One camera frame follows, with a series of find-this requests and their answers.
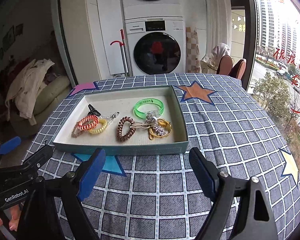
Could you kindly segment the checkered hanging towel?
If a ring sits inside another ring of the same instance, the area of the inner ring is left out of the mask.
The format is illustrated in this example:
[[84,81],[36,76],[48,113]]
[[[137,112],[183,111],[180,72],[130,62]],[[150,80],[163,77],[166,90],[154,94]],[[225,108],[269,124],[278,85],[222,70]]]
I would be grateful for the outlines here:
[[196,28],[186,27],[186,72],[201,73],[199,40]]

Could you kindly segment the teal jewelry tray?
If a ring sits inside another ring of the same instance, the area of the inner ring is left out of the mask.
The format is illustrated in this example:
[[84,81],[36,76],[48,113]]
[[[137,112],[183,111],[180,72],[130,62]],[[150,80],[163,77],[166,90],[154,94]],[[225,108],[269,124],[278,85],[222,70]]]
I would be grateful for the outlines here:
[[[166,132],[154,137],[151,128],[130,128],[144,122],[133,113],[145,98],[159,99],[164,113],[158,124]],[[185,153],[189,139],[185,119],[172,86],[105,90],[83,96],[75,104],[52,140],[56,149],[92,154],[98,147],[107,155],[165,155]]]

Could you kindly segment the brown chair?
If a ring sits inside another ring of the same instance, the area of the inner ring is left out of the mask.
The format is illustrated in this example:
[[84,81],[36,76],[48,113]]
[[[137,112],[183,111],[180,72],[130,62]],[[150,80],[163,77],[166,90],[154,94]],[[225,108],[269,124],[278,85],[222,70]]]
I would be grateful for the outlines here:
[[246,59],[239,60],[231,69],[229,76],[241,80],[246,69]]
[[232,66],[232,58],[229,55],[224,55],[219,62],[216,74],[229,75],[232,70]]

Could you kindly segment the green translucent bangle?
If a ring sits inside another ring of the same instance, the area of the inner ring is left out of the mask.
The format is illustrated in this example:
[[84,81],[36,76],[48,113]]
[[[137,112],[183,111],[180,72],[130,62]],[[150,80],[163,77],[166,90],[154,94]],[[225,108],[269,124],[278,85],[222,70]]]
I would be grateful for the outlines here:
[[158,118],[164,113],[164,103],[155,98],[141,99],[135,104],[133,113],[139,119],[146,119],[148,116]]

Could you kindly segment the red handled mop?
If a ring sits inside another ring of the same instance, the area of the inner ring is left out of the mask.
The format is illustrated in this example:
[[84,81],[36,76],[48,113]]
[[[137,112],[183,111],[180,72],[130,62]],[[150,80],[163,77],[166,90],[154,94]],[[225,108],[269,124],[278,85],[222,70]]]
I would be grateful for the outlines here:
[[127,53],[126,53],[126,44],[125,44],[125,34],[124,30],[120,30],[120,35],[121,35],[121,40],[115,40],[110,43],[110,46],[113,44],[118,43],[120,46],[120,52],[121,52],[121,59],[122,59],[122,64],[123,64],[123,69],[124,69],[124,75],[125,77],[130,77],[130,71],[128,68],[128,60],[127,60]]

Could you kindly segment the beige hair clip with charms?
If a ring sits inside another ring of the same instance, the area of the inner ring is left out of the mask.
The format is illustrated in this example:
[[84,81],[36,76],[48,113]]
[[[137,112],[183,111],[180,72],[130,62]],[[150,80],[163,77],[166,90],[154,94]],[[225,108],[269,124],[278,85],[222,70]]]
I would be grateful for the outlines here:
[[130,125],[130,128],[138,129],[149,129],[149,128],[155,128],[158,125],[158,119],[156,116],[147,115],[144,122],[134,122],[132,125]]

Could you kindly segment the white cloth on chair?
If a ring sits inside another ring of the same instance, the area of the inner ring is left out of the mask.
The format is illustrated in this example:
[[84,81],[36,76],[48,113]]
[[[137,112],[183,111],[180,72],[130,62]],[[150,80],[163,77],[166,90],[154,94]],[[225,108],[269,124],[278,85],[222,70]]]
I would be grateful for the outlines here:
[[225,55],[230,55],[230,47],[227,44],[219,43],[200,60],[202,72],[209,73],[210,70],[216,72],[222,57]]

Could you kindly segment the cream jacket on sofa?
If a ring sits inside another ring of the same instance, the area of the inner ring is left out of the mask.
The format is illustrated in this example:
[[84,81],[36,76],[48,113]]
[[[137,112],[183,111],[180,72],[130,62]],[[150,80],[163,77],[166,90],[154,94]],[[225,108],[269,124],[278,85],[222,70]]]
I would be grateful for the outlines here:
[[50,59],[32,60],[28,63],[12,81],[6,95],[7,120],[11,117],[11,101],[14,102],[20,117],[27,119],[31,126],[36,119],[33,111],[39,93],[46,87],[44,77],[50,67],[55,63]]

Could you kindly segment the purple star hair clip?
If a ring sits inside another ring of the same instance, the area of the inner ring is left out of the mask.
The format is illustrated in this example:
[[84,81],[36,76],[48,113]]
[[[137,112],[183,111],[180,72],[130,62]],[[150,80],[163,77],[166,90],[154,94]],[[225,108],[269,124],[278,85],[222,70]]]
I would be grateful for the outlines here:
[[151,128],[151,133],[154,137],[163,137],[166,135],[166,132],[162,129],[159,124],[154,124]]

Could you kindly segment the white cabinet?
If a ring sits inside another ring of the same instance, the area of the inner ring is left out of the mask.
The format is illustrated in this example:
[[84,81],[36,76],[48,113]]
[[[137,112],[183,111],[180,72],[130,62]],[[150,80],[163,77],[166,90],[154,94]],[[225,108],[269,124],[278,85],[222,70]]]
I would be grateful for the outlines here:
[[93,49],[101,79],[123,74],[120,45],[123,29],[121,0],[86,0]]

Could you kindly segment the white washing machine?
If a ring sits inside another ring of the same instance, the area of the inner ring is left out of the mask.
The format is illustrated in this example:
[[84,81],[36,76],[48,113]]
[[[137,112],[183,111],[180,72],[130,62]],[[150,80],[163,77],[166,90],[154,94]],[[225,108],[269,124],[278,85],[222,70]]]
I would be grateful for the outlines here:
[[133,76],[183,73],[186,33],[182,17],[149,17],[125,21]]

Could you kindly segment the green sofa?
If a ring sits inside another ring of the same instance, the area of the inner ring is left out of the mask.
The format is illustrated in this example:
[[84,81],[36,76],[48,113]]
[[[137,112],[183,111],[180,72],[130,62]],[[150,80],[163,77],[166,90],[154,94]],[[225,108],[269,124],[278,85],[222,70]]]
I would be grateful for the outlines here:
[[10,106],[10,123],[17,136],[29,137],[38,133],[47,118],[68,96],[71,90],[71,83],[67,76],[59,76],[49,83],[37,97],[33,110],[37,122],[35,125],[31,125],[28,119],[21,117],[19,110],[12,102]]

